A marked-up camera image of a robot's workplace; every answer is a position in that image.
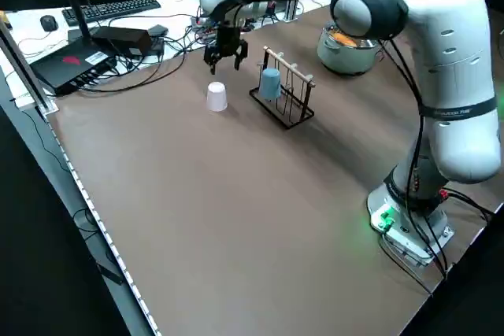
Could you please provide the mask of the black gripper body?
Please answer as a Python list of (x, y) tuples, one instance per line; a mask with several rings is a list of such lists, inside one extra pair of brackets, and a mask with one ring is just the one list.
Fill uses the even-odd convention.
[(219, 26), (215, 44), (217, 55), (234, 55), (239, 49), (240, 34), (240, 28)]

